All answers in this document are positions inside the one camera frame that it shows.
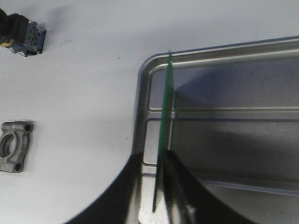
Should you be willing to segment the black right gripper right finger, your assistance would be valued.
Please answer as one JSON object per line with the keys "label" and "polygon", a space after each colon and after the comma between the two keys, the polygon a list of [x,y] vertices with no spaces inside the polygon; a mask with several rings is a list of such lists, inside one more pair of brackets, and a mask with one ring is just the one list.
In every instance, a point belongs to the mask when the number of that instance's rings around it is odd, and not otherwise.
{"label": "black right gripper right finger", "polygon": [[163,156],[163,192],[170,224],[252,224],[209,192],[175,152]]}

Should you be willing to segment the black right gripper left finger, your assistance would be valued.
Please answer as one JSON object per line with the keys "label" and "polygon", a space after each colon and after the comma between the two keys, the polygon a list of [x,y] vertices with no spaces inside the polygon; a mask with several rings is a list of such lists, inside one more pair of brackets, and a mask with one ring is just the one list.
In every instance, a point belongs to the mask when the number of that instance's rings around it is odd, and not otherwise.
{"label": "black right gripper left finger", "polygon": [[132,154],[111,185],[68,224],[137,224],[142,154]]}

